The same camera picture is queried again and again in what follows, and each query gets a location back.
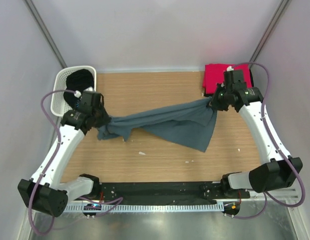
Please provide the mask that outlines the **blue-grey t shirt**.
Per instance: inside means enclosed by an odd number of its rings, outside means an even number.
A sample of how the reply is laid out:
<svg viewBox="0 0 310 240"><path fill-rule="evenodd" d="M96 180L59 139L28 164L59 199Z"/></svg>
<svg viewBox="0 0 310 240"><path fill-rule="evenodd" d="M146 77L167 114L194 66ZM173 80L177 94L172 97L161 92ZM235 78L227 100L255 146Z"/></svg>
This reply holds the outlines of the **blue-grey t shirt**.
<svg viewBox="0 0 310 240"><path fill-rule="evenodd" d="M122 137L127 141L133 129L166 141L205 152L212 138L217 111L209 106L210 98L161 107L128 116L113 116L110 123L98 128L97 139Z"/></svg>

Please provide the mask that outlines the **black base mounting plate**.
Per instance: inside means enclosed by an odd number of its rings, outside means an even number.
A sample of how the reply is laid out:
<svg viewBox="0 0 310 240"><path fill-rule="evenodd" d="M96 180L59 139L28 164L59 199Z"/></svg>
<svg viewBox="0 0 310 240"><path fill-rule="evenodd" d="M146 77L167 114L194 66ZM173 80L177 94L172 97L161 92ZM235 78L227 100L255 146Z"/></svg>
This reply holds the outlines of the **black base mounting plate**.
<svg viewBox="0 0 310 240"><path fill-rule="evenodd" d="M217 200L249 199L244 189L225 191L219 182L104 182L101 184L103 200L119 197L121 204L130 206L191 206L212 205Z"/></svg>

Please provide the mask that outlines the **white perforated plastic basket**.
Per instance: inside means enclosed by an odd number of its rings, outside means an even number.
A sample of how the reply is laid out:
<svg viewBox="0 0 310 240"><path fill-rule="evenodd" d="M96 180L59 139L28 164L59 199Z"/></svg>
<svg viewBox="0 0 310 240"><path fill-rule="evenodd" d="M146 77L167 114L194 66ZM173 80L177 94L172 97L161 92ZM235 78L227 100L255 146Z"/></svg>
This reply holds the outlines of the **white perforated plastic basket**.
<svg viewBox="0 0 310 240"><path fill-rule="evenodd" d="M89 66L89 65L72 66L72 67L64 68L61 71L59 71L55 78L53 91L65 90L67 88L66 86L67 77L73 72L79 71L81 69L86 69L92 74L93 79L94 79L93 89L94 91L96 91L97 90L97 72L94 67ZM57 92L52 95L51 112L53 115L57 117L62 117L64 113L66 113L70 109L71 107L64 100L63 92Z"/></svg>

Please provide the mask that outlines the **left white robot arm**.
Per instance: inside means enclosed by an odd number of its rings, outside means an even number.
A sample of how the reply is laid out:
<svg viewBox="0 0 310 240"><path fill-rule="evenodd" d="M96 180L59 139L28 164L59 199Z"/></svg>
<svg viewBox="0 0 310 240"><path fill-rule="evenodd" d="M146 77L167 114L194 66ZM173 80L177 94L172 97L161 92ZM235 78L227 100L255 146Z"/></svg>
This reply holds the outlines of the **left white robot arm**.
<svg viewBox="0 0 310 240"><path fill-rule="evenodd" d="M29 180L22 179L18 191L30 210L59 217L66 205L80 197L95 200L100 196L99 178L83 173L76 180L61 183L63 172L78 144L92 128L111 120L101 93L85 90L75 109L67 111L56 127L57 138L44 161Z"/></svg>

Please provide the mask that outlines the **black t shirt in basket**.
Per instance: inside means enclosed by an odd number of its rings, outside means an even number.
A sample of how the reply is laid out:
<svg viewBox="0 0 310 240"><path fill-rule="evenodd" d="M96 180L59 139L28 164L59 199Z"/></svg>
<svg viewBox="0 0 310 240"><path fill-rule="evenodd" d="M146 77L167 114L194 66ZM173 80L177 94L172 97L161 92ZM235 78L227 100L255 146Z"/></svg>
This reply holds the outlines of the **black t shirt in basket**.
<svg viewBox="0 0 310 240"><path fill-rule="evenodd" d="M87 69L81 69L71 73L66 79L66 90L79 91L82 93L89 87L94 87L94 77ZM80 101L73 93L64 92L64 100L66 103L74 109L77 103Z"/></svg>

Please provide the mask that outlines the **folded black t shirt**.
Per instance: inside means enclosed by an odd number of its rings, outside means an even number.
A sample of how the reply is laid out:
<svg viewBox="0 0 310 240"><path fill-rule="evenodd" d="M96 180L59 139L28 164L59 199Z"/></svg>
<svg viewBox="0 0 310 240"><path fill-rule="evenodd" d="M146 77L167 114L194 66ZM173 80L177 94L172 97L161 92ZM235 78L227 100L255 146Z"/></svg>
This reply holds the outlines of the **folded black t shirt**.
<svg viewBox="0 0 310 240"><path fill-rule="evenodd" d="M244 79L249 88L254 87L253 75L250 69L244 71ZM212 97L216 90L217 84L221 83L223 83L223 72L221 70L217 71L206 70L203 78L203 88L204 88L203 96Z"/></svg>

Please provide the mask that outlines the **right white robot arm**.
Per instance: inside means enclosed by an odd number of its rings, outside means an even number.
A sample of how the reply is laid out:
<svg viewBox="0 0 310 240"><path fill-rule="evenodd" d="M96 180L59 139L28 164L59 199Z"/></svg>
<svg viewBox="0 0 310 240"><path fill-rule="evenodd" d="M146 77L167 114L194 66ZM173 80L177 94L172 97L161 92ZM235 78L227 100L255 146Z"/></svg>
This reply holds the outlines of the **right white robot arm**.
<svg viewBox="0 0 310 240"><path fill-rule="evenodd" d="M209 106L218 111L233 107L248 126L259 153L259 167L223 175L220 192L224 197L231 198L244 189L262 193L292 186L302 161L281 143L260 90L247 86L242 70L229 67L223 72L223 83L217 84Z"/></svg>

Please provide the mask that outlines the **aluminium frame rail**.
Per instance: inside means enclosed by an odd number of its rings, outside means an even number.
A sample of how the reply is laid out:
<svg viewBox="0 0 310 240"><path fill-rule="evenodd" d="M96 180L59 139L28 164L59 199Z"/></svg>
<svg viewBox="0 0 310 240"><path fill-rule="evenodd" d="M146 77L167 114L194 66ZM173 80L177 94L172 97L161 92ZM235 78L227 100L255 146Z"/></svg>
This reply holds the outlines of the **aluminium frame rail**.
<svg viewBox="0 0 310 240"><path fill-rule="evenodd" d="M247 189L246 191L249 192L251 199L258 199L258 200L264 199L263 193L257 193L251 189ZM268 193L272 195L275 199L280 201L288 199L298 200L300 198L299 192L294 188L282 188L278 190L269 191Z"/></svg>

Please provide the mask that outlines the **folded red t shirt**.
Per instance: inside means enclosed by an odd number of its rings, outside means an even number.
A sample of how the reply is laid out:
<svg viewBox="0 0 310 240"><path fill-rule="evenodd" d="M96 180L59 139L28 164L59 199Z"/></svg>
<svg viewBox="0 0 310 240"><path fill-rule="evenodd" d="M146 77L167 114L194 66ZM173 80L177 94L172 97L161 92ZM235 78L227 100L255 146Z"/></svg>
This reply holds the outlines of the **folded red t shirt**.
<svg viewBox="0 0 310 240"><path fill-rule="evenodd" d="M210 96L214 94L217 84L223 83L223 73L229 66L233 66L233 64L210 63L205 66L202 87L205 89L204 93L206 95ZM243 70L244 81L247 83L247 87L250 88L253 86L248 64L242 64L238 67L234 67L233 69Z"/></svg>

